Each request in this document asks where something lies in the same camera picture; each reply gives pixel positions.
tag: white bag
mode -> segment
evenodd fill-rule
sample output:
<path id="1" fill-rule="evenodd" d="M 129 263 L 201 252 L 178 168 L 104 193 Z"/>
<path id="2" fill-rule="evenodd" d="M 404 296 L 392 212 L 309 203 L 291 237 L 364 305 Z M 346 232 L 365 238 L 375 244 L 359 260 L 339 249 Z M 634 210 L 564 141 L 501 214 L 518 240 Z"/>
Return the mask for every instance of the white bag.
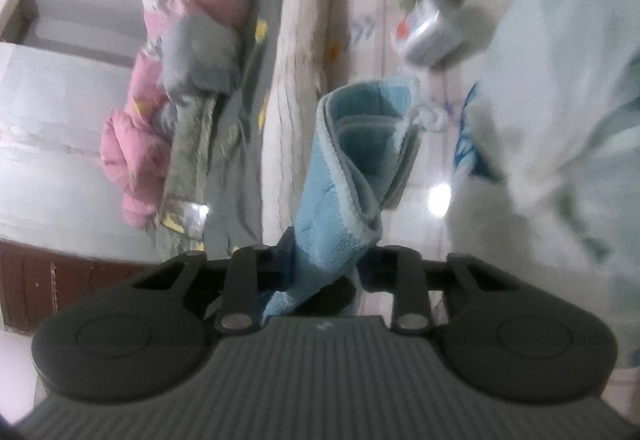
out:
<path id="1" fill-rule="evenodd" d="M 515 0 L 465 107 L 449 212 L 453 250 L 594 312 L 619 367 L 640 365 L 639 4 Z M 471 141 L 498 182 L 470 176 Z"/>

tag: blue patterned fabric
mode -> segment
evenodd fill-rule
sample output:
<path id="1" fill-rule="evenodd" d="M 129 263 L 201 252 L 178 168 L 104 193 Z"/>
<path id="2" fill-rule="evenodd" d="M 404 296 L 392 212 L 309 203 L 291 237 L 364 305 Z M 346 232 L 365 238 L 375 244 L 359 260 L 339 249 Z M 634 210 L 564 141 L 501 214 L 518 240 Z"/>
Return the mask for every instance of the blue patterned fabric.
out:
<path id="1" fill-rule="evenodd" d="M 320 101 L 309 170 L 294 223 L 295 283 L 264 316 L 287 314 L 349 274 L 382 235 L 381 207 L 419 146 L 409 110 L 418 81 L 395 76 L 338 88 Z"/>
<path id="2" fill-rule="evenodd" d="M 471 87 L 465 99 L 465 105 L 462 107 L 460 115 L 460 132 L 458 133 L 458 142 L 453 157 L 453 169 L 458 169 L 460 165 L 465 165 L 470 169 L 471 176 L 480 176 L 489 180 L 494 180 L 494 175 L 489 170 L 489 166 L 476 149 L 468 125 L 466 123 L 466 107 L 478 96 L 478 84 Z"/>

